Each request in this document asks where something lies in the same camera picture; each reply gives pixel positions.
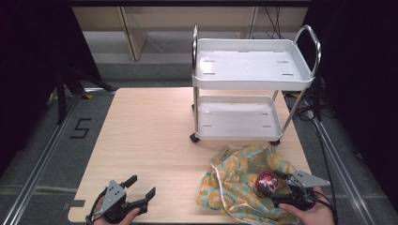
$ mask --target wooden table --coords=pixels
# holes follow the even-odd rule
[[[148,212],[134,222],[154,223],[236,223],[226,215],[195,203],[201,180],[210,167],[210,159],[227,145],[248,146],[267,142],[193,143],[192,88],[119,89],[104,121],[91,159],[75,196],[84,207],[71,207],[69,220],[84,222],[104,187],[138,175],[127,189],[127,201],[141,199],[156,187]],[[202,94],[220,91],[202,90]],[[261,92],[272,96],[273,92]],[[281,121],[288,115],[283,96],[276,99]],[[310,173],[299,137],[290,123],[278,151],[297,168]]]

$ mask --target patterned cloth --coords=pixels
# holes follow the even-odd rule
[[[272,170],[294,173],[296,168],[273,147],[228,146],[211,160],[196,203],[246,223],[297,224],[295,217],[275,208],[270,198],[259,199],[253,192],[258,174]],[[280,179],[277,193],[289,190]]]

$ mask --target chrome metal handle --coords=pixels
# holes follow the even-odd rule
[[[198,24],[193,27],[193,40],[192,40],[192,75],[196,76],[196,56],[198,48]]]
[[[316,34],[315,34],[313,28],[311,28],[311,26],[309,26],[309,25],[303,25],[301,27],[301,29],[299,29],[298,34],[296,35],[296,39],[294,41],[295,45],[297,45],[299,36],[301,35],[301,33],[304,30],[307,30],[310,33],[310,36],[313,39],[313,42],[315,44],[315,49],[316,49],[315,64],[314,64],[313,70],[311,71],[311,74],[310,74],[310,77],[313,78],[316,71],[318,70],[319,61],[321,60],[321,44],[319,43],[318,37],[316,37]]]

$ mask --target cart tray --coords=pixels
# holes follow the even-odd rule
[[[271,97],[201,96],[198,132],[209,141],[278,141],[281,123]]]
[[[200,39],[193,86],[201,89],[290,90],[313,79],[299,48],[287,39]]]

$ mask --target utility cart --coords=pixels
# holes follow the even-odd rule
[[[298,39],[309,32],[316,50],[313,70],[302,56]],[[192,86],[194,143],[208,141],[268,141],[279,144],[305,91],[314,80],[321,52],[309,25],[302,26],[294,41],[288,39],[198,40],[193,28]],[[201,96],[208,90],[274,90],[272,97]],[[278,91],[299,91],[286,121],[275,107]]]

